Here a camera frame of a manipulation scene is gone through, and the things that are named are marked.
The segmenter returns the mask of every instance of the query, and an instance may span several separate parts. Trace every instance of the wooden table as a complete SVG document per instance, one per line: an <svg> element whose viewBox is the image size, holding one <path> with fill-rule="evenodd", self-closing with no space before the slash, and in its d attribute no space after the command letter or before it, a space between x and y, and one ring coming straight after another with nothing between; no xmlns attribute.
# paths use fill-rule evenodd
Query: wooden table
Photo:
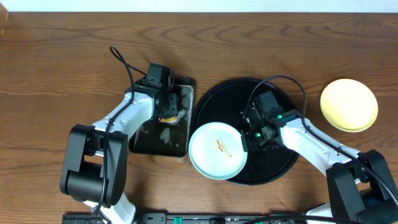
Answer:
<svg viewBox="0 0 398 224"><path fill-rule="evenodd" d="M224 80L290 75L309 94L308 117L361 151L377 149L398 181L398 15L16 13L0 43L0 222L60 223L89 208L59 180L70 129L108 114L129 79L109 52L147 71L161 63L197 81L196 102ZM353 78L377 97L379 116L361 133L323 118L320 93ZM299 108L302 96L275 82ZM326 179L300 157L270 184L243 187L204 178L182 159L130 154L125 193L141 211L269 213L328 202Z"/></svg>

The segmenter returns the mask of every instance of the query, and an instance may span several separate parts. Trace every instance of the black round tray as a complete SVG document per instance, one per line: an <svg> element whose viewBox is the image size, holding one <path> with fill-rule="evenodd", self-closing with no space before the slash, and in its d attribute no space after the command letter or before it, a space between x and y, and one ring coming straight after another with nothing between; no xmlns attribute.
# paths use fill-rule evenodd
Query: black round tray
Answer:
<svg viewBox="0 0 398 224"><path fill-rule="evenodd" d="M200 99L195 108L191 132L210 122L226 123L240 131L247 125L241 112L245 109L253 88L260 81L253 78L237 78L213 87ZM278 104L285 111L297 109L283 91L270 83L261 85L253 96L269 90L273 92ZM298 157L299 154L284 147L268 149L265 152L249 152L243 170L228 181L241 185L272 182L284 175Z"/></svg>

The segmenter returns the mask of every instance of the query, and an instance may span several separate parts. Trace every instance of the yellow bowl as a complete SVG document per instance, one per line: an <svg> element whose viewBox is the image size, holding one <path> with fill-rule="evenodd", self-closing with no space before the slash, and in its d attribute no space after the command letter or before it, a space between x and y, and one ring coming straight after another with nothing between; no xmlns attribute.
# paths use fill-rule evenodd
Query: yellow bowl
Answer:
<svg viewBox="0 0 398 224"><path fill-rule="evenodd" d="M331 82L323 90L321 110L331 125L355 133L373 124L379 108L376 97L366 85L341 79Z"/></svg>

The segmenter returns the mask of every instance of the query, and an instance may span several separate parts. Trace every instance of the white background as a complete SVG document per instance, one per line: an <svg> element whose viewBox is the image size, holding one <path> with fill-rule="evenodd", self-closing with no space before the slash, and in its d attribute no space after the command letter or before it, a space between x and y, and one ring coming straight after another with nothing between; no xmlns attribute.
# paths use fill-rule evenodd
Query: white background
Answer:
<svg viewBox="0 0 398 224"><path fill-rule="evenodd" d="M398 12L398 0L0 0L10 12Z"/></svg>

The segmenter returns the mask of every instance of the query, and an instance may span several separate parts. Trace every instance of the yellow plate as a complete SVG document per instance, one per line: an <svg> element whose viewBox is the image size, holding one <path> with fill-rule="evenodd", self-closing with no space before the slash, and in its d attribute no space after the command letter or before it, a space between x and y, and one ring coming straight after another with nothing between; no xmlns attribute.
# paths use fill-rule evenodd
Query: yellow plate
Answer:
<svg viewBox="0 0 398 224"><path fill-rule="evenodd" d="M334 127L359 132L376 120L379 108L372 91L362 83L341 79L331 82L321 95L321 110Z"/></svg>

